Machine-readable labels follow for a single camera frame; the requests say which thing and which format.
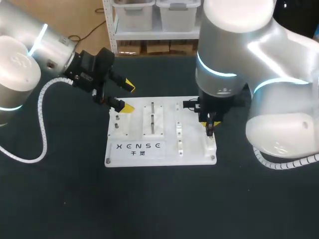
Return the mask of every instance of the yellow tape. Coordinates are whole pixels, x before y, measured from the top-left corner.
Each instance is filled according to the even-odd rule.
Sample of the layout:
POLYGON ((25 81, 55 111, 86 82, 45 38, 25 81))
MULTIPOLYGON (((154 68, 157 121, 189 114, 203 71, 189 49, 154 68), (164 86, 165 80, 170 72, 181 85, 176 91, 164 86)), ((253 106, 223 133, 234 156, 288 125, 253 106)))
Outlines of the yellow tape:
POLYGON ((134 107, 133 106, 130 106, 129 104, 126 104, 125 103, 125 106, 124 108, 120 111, 120 113, 127 113, 127 114, 130 114, 134 111, 134 107))
POLYGON ((133 92, 135 90, 135 86, 128 79, 126 79, 125 83, 134 87, 134 89, 132 89, 131 92, 133 92))
MULTIPOLYGON (((218 124, 220 124, 221 122, 215 122, 214 123, 214 126, 216 126, 216 125, 218 125, 218 124)), ((201 124, 204 126, 204 127, 206 127, 206 124, 207 124, 207 122, 201 122, 201 124)))

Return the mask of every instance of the screw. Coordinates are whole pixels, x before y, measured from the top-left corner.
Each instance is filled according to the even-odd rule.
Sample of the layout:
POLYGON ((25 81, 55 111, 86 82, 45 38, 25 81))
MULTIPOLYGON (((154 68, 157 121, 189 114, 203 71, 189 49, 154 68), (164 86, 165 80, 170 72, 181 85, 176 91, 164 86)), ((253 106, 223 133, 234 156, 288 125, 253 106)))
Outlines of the screw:
POLYGON ((303 127, 304 127, 304 128, 308 128, 307 122, 303 122, 303 127))
POLYGON ((52 62, 48 62, 48 63, 46 64, 46 66, 47 66, 47 68, 49 68, 49 69, 53 69, 53 68, 55 67, 55 65, 54 65, 52 62))

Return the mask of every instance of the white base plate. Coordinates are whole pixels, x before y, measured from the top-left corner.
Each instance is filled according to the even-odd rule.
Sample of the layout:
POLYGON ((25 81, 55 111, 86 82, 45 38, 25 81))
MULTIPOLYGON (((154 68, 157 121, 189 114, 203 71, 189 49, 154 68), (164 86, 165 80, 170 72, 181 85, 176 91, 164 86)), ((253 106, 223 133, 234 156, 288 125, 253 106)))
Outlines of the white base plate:
POLYGON ((183 109, 183 101, 190 99, 197 97, 123 99, 135 110, 132 114, 110 110, 105 166, 216 164, 215 138, 206 136, 196 113, 183 109), (153 133, 150 125, 152 102, 155 110, 153 133))

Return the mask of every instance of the white platform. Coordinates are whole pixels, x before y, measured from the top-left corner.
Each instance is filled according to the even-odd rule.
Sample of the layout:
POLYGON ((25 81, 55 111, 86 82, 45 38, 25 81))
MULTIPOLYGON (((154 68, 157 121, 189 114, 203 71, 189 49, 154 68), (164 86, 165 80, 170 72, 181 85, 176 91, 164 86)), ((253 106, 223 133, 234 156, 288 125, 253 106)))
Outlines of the white platform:
POLYGON ((118 25, 118 19, 115 22, 116 40, 174 40, 174 39, 198 39, 200 29, 200 17, 196 19, 195 27, 187 32, 165 32, 162 30, 160 13, 157 10, 153 12, 152 31, 124 31, 118 25))
POLYGON ((194 98, 197 97, 123 99, 135 110, 130 115, 110 110, 105 166, 216 164, 215 139, 206 136, 196 113, 182 107, 183 101, 194 98))

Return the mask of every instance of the white cable wrap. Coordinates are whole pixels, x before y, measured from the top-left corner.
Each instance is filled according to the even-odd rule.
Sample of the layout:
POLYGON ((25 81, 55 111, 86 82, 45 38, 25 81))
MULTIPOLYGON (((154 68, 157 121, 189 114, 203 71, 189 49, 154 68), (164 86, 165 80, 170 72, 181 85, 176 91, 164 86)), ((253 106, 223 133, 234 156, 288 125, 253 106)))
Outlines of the white cable wrap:
POLYGON ((73 84, 73 81, 67 78, 55 78, 51 81, 49 81, 48 83, 46 83, 39 95, 39 99, 38 99, 38 117, 39 117, 39 123, 40 123, 40 129, 41 129, 41 135, 42 135, 42 142, 43 142, 43 150, 42 153, 39 157, 37 157, 36 159, 32 159, 32 160, 28 160, 28 159, 23 159, 23 158, 19 158, 15 155, 13 155, 12 153, 8 152, 7 150, 5 150, 3 147, 0 146, 0 151, 3 152, 4 154, 6 154, 7 156, 9 156, 10 158, 17 160, 19 162, 22 163, 37 163, 40 160, 42 160, 47 152, 47 142, 46 142, 46 133, 45 133, 45 127, 44 127, 44 122, 43 122, 43 115, 42 115, 42 102, 43 102, 43 97, 44 97, 44 93, 46 92, 46 90, 53 85, 54 83, 57 82, 64 82, 67 83, 69 85, 73 84))
POLYGON ((301 158, 298 160, 295 160, 293 162, 288 162, 288 163, 272 163, 266 160, 261 152, 254 148, 255 155, 259 162, 261 162, 265 167, 270 168, 270 169, 275 169, 275 170, 287 170, 287 169, 293 169, 293 168, 298 168, 301 166, 305 166, 311 163, 315 163, 319 161, 319 154, 315 154, 306 158, 301 158))

